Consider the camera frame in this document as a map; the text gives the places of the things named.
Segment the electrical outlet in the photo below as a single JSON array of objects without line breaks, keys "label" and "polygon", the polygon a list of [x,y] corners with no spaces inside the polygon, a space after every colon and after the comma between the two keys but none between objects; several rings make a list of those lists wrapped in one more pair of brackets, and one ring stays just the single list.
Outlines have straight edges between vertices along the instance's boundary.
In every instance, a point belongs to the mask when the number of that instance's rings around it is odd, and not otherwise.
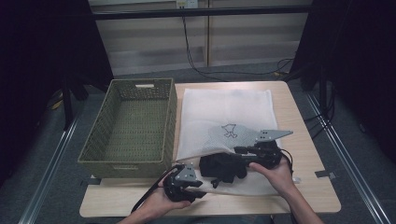
[{"label": "electrical outlet", "polygon": [[176,0],[176,8],[187,8],[187,0]]},{"label": "electrical outlet", "polygon": [[176,0],[176,8],[198,8],[198,0]]},{"label": "electrical outlet", "polygon": [[187,0],[187,8],[198,8],[198,0]]}]

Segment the basket handle cutout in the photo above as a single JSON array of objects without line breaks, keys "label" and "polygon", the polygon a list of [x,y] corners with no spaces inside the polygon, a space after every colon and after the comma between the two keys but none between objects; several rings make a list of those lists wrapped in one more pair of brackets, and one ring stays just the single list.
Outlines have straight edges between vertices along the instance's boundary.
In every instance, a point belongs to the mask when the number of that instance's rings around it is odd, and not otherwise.
[{"label": "basket handle cutout", "polygon": [[137,165],[113,165],[113,169],[115,170],[133,170],[136,171],[139,168]]},{"label": "basket handle cutout", "polygon": [[154,84],[136,84],[137,88],[154,88]]}]

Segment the wrist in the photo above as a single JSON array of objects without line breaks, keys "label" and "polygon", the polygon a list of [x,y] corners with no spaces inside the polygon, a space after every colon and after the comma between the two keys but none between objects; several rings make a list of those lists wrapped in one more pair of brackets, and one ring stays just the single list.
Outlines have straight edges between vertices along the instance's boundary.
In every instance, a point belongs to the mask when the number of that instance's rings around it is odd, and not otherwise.
[{"label": "wrist", "polygon": [[301,195],[301,192],[297,189],[295,185],[288,187],[287,189],[282,190],[279,192],[280,196],[284,198],[287,202],[292,200],[295,197]]}]

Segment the wall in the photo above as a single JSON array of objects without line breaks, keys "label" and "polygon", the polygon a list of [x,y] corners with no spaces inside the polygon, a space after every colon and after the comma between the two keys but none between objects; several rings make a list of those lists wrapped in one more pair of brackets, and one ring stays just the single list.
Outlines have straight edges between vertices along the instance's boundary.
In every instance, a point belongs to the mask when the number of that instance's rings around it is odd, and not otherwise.
[{"label": "wall", "polygon": [[[311,1],[199,0],[199,7],[310,5]],[[92,11],[176,8],[176,1],[91,0]],[[266,63],[294,57],[307,14],[186,18],[196,67]],[[189,68],[181,18],[98,21],[113,74]]]}]

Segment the white cloth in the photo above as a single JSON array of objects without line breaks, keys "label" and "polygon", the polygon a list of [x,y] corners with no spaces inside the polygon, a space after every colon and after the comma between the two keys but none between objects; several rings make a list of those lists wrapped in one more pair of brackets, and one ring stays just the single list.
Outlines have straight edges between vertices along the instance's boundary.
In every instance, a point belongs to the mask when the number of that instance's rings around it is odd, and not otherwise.
[{"label": "white cloth", "polygon": [[235,195],[276,193],[268,180],[249,171],[244,179],[232,184],[219,183],[213,189],[210,180],[201,177],[199,158],[219,152],[232,152],[234,147],[253,146],[260,130],[276,130],[271,91],[191,90],[183,97],[178,162],[194,162],[198,179],[206,192]]}]

